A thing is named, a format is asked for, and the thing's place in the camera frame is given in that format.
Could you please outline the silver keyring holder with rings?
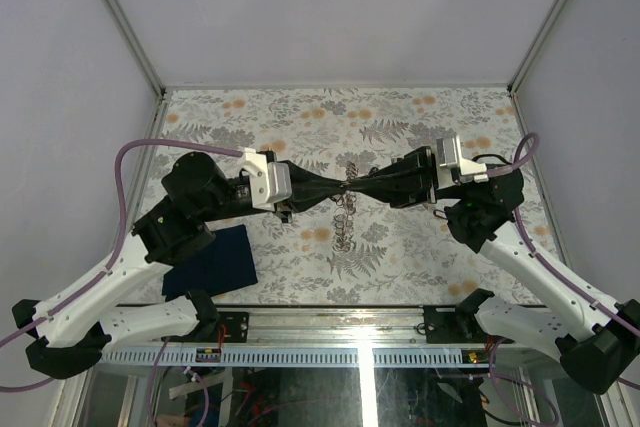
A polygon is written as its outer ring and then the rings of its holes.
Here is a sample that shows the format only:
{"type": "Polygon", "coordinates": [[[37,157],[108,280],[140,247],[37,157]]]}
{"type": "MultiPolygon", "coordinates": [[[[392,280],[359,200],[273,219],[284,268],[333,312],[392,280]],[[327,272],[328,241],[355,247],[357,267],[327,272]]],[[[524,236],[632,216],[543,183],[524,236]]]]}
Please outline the silver keyring holder with rings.
{"type": "Polygon", "coordinates": [[[333,249],[338,252],[349,252],[354,249],[353,219],[356,213],[356,195],[346,192],[334,198],[336,213],[332,219],[334,228],[333,249]]]}

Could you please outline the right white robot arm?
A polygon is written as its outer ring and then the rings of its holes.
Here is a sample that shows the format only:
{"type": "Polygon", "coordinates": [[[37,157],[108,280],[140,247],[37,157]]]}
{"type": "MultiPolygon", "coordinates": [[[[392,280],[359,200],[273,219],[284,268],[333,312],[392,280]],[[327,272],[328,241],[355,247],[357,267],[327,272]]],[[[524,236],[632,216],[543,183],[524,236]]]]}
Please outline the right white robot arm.
{"type": "Polygon", "coordinates": [[[489,334],[523,344],[595,394],[606,393],[638,358],[638,301],[622,302],[594,287],[526,232],[518,213],[524,201],[519,164],[420,148],[346,188],[393,208],[449,201],[443,214],[452,237],[513,276],[548,310],[531,312],[490,292],[473,293],[455,319],[463,339],[489,334]]]}

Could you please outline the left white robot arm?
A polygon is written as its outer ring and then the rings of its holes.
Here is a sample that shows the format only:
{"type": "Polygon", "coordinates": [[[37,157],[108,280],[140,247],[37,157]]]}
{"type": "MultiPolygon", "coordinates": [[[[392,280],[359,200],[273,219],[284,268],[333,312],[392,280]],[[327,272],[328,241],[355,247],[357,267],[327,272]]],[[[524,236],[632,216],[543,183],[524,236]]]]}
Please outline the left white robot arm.
{"type": "Polygon", "coordinates": [[[29,366],[64,380],[94,365],[104,354],[139,342],[166,338],[208,341],[219,331],[212,296],[189,287],[165,303],[127,309],[133,291],[185,266],[215,238],[214,220],[261,213],[303,212],[344,191],[325,178],[267,152],[241,153],[241,173],[229,179],[204,152],[180,157],[163,178],[165,197],[120,233],[114,250],[69,287],[46,300],[23,299],[12,308],[17,328],[32,337],[29,366]]]}

